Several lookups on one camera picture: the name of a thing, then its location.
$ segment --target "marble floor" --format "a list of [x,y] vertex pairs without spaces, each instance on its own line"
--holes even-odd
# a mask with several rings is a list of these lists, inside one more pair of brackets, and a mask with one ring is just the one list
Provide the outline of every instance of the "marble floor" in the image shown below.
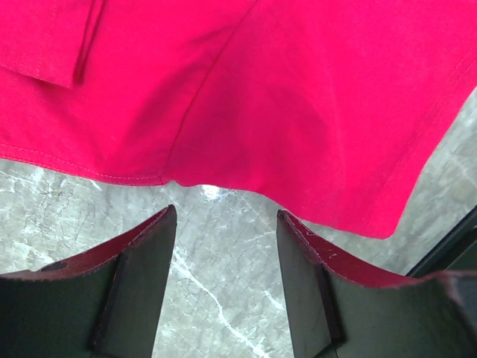
[[[406,273],[477,204],[477,92],[427,163],[397,232],[378,241],[311,225]],[[275,239],[278,206],[213,186],[124,187],[0,161],[0,272],[39,269],[167,204],[178,234],[154,357],[292,357]]]

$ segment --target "marble veining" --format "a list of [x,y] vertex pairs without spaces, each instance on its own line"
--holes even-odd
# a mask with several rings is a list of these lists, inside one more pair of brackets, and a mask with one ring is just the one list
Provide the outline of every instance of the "marble veining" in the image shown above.
[[[477,204],[477,92],[379,241],[311,224],[363,260],[406,273]],[[274,202],[215,186],[125,187],[0,160],[0,271],[39,269],[167,204],[179,215],[154,357],[292,357]]]

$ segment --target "stitching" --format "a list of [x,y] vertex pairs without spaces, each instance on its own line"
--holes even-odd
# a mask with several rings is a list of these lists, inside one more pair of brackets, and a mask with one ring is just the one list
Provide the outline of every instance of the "stitching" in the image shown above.
[[51,38],[51,33],[53,32],[54,23],[55,23],[56,18],[57,18],[57,12],[58,12],[58,1],[55,1],[54,6],[51,9],[51,25],[50,25],[50,28],[48,29],[48,32],[45,35],[45,39],[42,42],[41,52],[40,52],[40,56],[38,58],[38,63],[37,63],[37,68],[36,68],[37,78],[40,78],[40,73],[42,71],[43,61],[45,59],[45,47],[46,47],[46,44],[48,43],[48,41]]
[[200,91],[202,90],[204,84],[207,82],[207,79],[209,78],[210,74],[212,73],[212,70],[215,68],[215,66],[217,65],[217,62],[218,60],[220,59],[221,55],[224,53],[225,49],[227,48],[228,44],[230,43],[230,40],[233,38],[233,36],[236,34],[237,30],[241,27],[241,25],[244,23],[244,20],[248,17],[248,15],[252,12],[252,10],[255,8],[255,6],[257,6],[258,3],[260,3],[261,0],[255,0],[255,2],[250,6],[250,8],[245,12],[245,14],[243,15],[243,17],[238,21],[238,24],[235,26],[235,28],[232,30],[231,34],[229,35],[229,37],[227,38],[227,40],[225,41],[225,44],[221,47],[221,49],[218,51],[217,53],[217,56],[215,57],[215,59],[213,60],[212,62],[212,65],[210,66],[209,70],[207,71],[207,73],[205,74],[202,82],[200,83],[198,89],[197,89],[197,92],[194,94],[194,96],[192,97],[192,100],[190,101],[189,103],[189,106],[187,107],[186,109],[186,112],[184,113],[182,119],[181,119],[181,122],[180,122],[180,125],[179,125],[179,128],[177,129],[177,132],[176,132],[176,135],[175,135],[175,138],[174,138],[174,141],[172,142],[171,144],[171,147],[169,149],[169,152],[168,152],[168,155],[165,159],[165,164],[163,166],[163,170],[162,170],[162,173],[166,173],[167,171],[167,167],[168,167],[168,164],[169,162],[171,161],[171,155],[172,155],[172,152],[174,151],[174,148],[177,144],[177,141],[179,139],[179,135],[182,133],[182,129],[184,127],[184,124],[186,122],[186,119],[187,117],[189,116],[189,113],[192,109],[192,107],[194,106],[194,103],[195,101],[197,100],[198,96],[199,96],[199,93]]
[[[459,70],[459,66],[467,59],[468,55],[472,52],[472,51],[475,51],[476,48],[469,48],[467,50],[467,52],[465,53],[465,55],[462,57],[462,60],[458,63],[458,65],[455,67],[455,69],[449,74],[449,78],[451,78],[458,70]],[[467,74],[467,72],[469,71],[470,68],[472,68],[475,64],[477,63],[477,58],[474,59],[466,68],[465,70],[458,76],[458,78],[456,78],[454,81],[451,82],[451,86],[448,90],[442,90],[440,92],[440,95],[437,97],[437,99],[434,101],[434,103],[432,104],[432,106],[426,111],[426,114],[425,116],[423,117],[423,119],[419,122],[419,124],[417,125],[417,129],[416,131],[414,132],[416,135],[414,135],[407,143],[406,145],[406,148],[410,147],[411,144],[413,142],[416,141],[417,137],[418,137],[418,134],[420,134],[421,132],[423,132],[423,123],[425,121],[427,121],[427,119],[429,119],[429,117],[432,115],[432,112],[435,111],[435,109],[439,109],[438,112],[436,112],[436,114],[434,115],[433,119],[430,121],[429,125],[433,125],[436,121],[436,119],[439,117],[439,115],[443,112],[444,110],[444,105],[448,102],[448,100],[450,99],[451,95],[453,94],[453,90],[454,88],[457,87],[459,81]],[[408,157],[408,159],[406,160],[406,163],[409,163],[413,158],[415,157],[415,153],[414,152],[411,152],[411,155]],[[378,196],[376,197],[376,200],[375,201],[378,201],[382,196],[383,196],[383,192],[384,192],[384,189],[385,187],[389,184],[389,182],[391,181],[391,179],[394,179],[394,178],[401,178],[404,174],[404,171],[402,172],[396,172],[396,168],[397,166],[402,163],[402,160],[398,160],[392,170],[391,170],[391,174],[389,175],[388,179],[382,184],[382,187],[380,189],[380,193],[378,194]],[[374,207],[373,210],[371,211],[370,215],[368,216],[368,220],[367,220],[367,225],[366,225],[366,230],[370,228],[372,222],[371,222],[371,218],[373,218],[376,214],[376,211],[377,211],[377,208]],[[376,227],[379,226],[383,221],[383,218],[381,218],[381,220],[379,220],[378,223],[375,223],[377,224],[373,231],[372,231],[372,234],[371,235],[374,235],[375,232],[376,232]]]
[[[89,172],[89,173],[92,173],[94,175],[98,175],[98,176],[104,177],[104,178],[112,178],[112,179],[154,179],[154,178],[160,178],[161,177],[161,175],[149,175],[149,176],[145,175],[145,176],[138,176],[138,177],[124,177],[124,176],[106,175],[106,174],[101,174],[99,172],[95,172],[95,171],[93,171],[93,170],[91,170],[91,169],[89,169],[85,166],[79,166],[78,164],[69,162],[68,160],[60,159],[58,157],[55,157],[54,155],[45,153],[44,151],[36,151],[36,150],[33,150],[33,149],[15,147],[13,145],[2,144],[2,143],[0,143],[0,147],[12,148],[12,149],[17,150],[17,151],[26,151],[26,152],[29,152],[29,153],[32,153],[32,154],[39,154],[39,155],[54,159],[58,162],[66,163],[66,164],[69,164],[70,166],[74,166],[76,168],[83,169],[85,172]],[[26,163],[29,163],[29,164],[42,166],[42,167],[47,168],[47,169],[64,171],[64,169],[60,169],[56,166],[52,166],[52,165],[49,165],[49,164],[44,164],[44,163],[42,163],[40,161],[37,161],[37,160],[26,160],[24,157],[20,157],[20,156],[16,157],[14,155],[9,155],[9,154],[5,154],[5,153],[3,153],[2,156],[5,159],[21,160],[21,161],[25,161]]]

